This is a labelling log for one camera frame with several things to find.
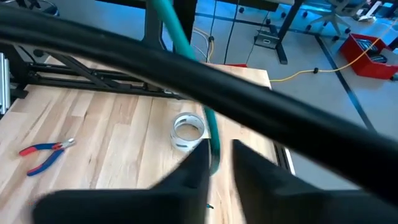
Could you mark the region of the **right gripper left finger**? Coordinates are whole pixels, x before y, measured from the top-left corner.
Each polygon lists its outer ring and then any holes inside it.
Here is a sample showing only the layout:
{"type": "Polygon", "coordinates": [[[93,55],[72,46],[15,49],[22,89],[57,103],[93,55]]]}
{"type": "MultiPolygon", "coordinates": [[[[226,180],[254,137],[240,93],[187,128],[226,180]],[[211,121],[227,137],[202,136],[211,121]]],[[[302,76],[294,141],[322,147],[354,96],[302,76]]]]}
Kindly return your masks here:
{"type": "Polygon", "coordinates": [[[202,140],[149,189],[60,190],[42,197],[33,224],[204,224],[210,179],[202,140]]]}

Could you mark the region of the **white tape roll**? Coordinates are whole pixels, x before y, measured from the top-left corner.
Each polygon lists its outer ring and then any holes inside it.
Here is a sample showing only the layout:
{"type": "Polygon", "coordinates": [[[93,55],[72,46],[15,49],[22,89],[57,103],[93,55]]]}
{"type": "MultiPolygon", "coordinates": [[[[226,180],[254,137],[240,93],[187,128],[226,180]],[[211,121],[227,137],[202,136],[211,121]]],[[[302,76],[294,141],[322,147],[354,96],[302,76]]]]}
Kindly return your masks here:
{"type": "Polygon", "coordinates": [[[195,113],[184,112],[178,114],[172,121],[170,130],[171,145],[182,152],[190,152],[201,141],[206,133],[206,126],[203,118],[195,113]],[[194,137],[192,140],[184,139],[177,133],[177,128],[183,125],[190,125],[197,128],[199,137],[194,137]]]}

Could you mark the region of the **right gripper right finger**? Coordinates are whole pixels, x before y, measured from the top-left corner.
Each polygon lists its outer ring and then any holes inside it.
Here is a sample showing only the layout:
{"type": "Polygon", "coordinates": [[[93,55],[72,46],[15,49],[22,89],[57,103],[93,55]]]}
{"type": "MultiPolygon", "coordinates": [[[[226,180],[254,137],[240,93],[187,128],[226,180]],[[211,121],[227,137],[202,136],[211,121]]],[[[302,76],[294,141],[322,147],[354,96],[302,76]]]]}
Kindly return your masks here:
{"type": "Polygon", "coordinates": [[[232,142],[234,181],[247,224],[398,224],[398,208],[362,190],[322,190],[232,142]]]}

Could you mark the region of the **red blue handled pliers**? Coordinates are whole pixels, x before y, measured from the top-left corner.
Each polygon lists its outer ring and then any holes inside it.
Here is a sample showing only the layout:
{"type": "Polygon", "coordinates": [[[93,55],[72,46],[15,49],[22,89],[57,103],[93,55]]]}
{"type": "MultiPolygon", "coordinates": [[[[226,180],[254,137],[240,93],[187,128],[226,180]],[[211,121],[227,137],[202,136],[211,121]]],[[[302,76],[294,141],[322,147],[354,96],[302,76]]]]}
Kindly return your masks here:
{"type": "Polygon", "coordinates": [[[19,151],[20,156],[27,156],[33,152],[42,150],[52,151],[51,155],[49,155],[43,163],[31,170],[28,170],[26,175],[28,177],[32,177],[47,170],[65,152],[66,149],[74,146],[75,143],[75,139],[70,138],[62,142],[35,144],[19,151]]]}

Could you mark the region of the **office chair base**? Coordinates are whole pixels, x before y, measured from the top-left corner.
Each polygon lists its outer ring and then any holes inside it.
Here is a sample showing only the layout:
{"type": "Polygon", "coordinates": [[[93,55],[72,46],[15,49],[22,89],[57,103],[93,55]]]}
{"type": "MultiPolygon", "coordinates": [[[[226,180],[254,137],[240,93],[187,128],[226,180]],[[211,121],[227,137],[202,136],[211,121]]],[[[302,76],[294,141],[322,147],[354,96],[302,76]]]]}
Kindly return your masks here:
{"type": "Polygon", "coordinates": [[[345,16],[343,11],[345,7],[349,4],[350,0],[329,0],[329,2],[331,4],[331,9],[328,12],[316,11],[312,9],[306,11],[306,13],[312,12],[314,14],[319,15],[320,17],[318,19],[309,22],[305,30],[309,31],[312,28],[312,25],[317,22],[323,22],[323,26],[326,26],[328,23],[330,23],[336,32],[336,35],[332,37],[332,41],[336,41],[340,39],[341,35],[341,31],[338,26],[339,24],[346,26],[345,30],[346,34],[351,32],[351,26],[341,18],[342,16],[345,16]]]}

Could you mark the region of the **black aluminium table frame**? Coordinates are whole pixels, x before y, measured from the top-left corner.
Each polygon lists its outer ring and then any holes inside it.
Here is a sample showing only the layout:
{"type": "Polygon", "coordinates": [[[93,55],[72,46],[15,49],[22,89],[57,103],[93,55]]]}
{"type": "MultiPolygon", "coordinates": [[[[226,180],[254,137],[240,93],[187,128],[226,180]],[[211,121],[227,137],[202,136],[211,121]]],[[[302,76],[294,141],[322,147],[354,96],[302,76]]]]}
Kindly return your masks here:
{"type": "Polygon", "coordinates": [[[43,85],[79,90],[182,100],[176,93],[148,84],[121,72],[88,68],[71,56],[51,53],[61,65],[26,62],[11,44],[0,43],[0,53],[10,60],[12,81],[23,85],[43,85]]]}

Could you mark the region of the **grey floor box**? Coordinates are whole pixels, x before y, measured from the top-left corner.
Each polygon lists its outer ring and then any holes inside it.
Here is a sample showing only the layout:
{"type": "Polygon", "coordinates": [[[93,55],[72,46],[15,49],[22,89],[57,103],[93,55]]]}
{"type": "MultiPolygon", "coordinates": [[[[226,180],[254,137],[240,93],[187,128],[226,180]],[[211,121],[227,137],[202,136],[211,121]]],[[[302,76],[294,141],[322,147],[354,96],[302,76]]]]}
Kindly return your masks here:
{"type": "Polygon", "coordinates": [[[275,49],[279,42],[277,35],[265,30],[258,30],[258,34],[254,37],[254,45],[275,49]]]}

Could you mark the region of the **red floor bin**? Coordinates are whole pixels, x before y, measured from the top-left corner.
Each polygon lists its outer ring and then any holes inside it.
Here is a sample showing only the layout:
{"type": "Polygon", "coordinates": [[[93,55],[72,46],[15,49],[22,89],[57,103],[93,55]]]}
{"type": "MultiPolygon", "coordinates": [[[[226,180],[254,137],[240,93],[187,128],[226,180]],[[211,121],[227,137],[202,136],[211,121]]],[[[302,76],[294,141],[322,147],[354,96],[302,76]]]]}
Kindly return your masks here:
{"type": "Polygon", "coordinates": [[[358,76],[389,80],[398,73],[398,54],[395,54],[382,40],[377,40],[377,37],[349,34],[340,47],[340,53],[348,63],[351,63],[351,68],[358,76]],[[368,48],[359,44],[365,41],[375,44],[357,59],[368,48]]]}

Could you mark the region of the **silver aluminium rail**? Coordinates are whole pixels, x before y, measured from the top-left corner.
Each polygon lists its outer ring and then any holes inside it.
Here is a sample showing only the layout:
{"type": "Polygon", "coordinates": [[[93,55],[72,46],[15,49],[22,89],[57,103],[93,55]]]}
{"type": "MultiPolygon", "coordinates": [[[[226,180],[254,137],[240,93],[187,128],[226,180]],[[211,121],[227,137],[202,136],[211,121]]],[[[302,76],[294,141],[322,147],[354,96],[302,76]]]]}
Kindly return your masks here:
{"type": "Polygon", "coordinates": [[[11,105],[9,61],[0,53],[0,114],[6,114],[11,105]]]}

